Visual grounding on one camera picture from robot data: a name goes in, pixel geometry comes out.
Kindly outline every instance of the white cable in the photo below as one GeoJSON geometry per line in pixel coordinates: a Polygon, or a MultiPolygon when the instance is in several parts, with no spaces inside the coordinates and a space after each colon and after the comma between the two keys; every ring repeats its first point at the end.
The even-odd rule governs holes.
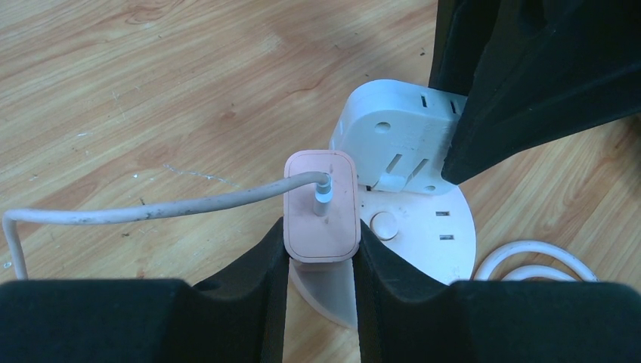
{"type": "Polygon", "coordinates": [[[11,251],[16,277],[26,280],[26,264],[20,244],[16,222],[31,222],[51,225],[110,225],[146,221],[150,219],[189,216],[192,214],[214,212],[259,202],[299,188],[303,185],[328,183],[328,174],[324,172],[303,172],[271,184],[191,200],[130,206],[127,208],[104,210],[45,210],[45,209],[10,209],[2,217],[2,229],[11,251]]]}
{"type": "MultiPolygon", "coordinates": [[[[583,281],[598,281],[594,272],[590,270],[584,263],[582,263],[578,258],[571,255],[568,251],[548,244],[541,242],[539,240],[518,240],[516,242],[511,242],[505,244],[497,249],[481,263],[481,265],[476,270],[476,275],[474,276],[475,280],[488,280],[492,275],[494,269],[506,258],[511,255],[523,252],[536,252],[542,253],[548,256],[552,256],[555,259],[563,262],[569,268],[571,268],[583,281]]],[[[530,265],[517,268],[515,271],[512,271],[508,274],[504,280],[516,280],[523,278],[532,278],[532,277],[541,277],[541,278],[551,278],[553,280],[567,281],[568,278],[574,280],[572,276],[569,276],[559,270],[556,270],[551,267],[540,266],[540,265],[530,265]]]]}

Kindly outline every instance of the wood grain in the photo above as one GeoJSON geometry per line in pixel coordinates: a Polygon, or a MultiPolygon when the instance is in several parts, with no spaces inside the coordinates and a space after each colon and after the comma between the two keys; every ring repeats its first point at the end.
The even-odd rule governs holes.
{"type": "MultiPolygon", "coordinates": [[[[131,206],[279,178],[290,154],[327,146],[360,84],[427,83],[435,12],[424,0],[2,2],[0,211],[131,206]]],[[[641,289],[640,135],[636,118],[623,119],[464,183],[479,259],[511,240],[548,240],[602,279],[641,289]]],[[[195,283],[281,213],[274,198],[138,224],[22,224],[20,235],[35,278],[195,283]]],[[[505,266],[531,261],[550,263],[515,256],[505,266]]],[[[0,269],[0,281],[13,277],[0,269]]],[[[290,287],[285,360],[358,359],[356,333],[290,287]]]]}

